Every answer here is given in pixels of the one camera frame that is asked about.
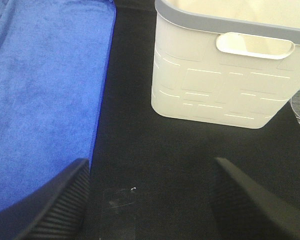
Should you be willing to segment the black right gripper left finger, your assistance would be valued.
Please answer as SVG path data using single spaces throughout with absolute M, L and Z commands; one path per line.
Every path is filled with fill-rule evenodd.
M 74 239 L 89 193 L 89 160 L 78 158 L 40 189 L 0 211 L 0 240 Z

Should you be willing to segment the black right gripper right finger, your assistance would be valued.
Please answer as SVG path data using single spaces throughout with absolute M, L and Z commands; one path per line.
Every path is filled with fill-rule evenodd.
M 226 158 L 212 160 L 209 202 L 224 240 L 300 240 L 300 209 Z

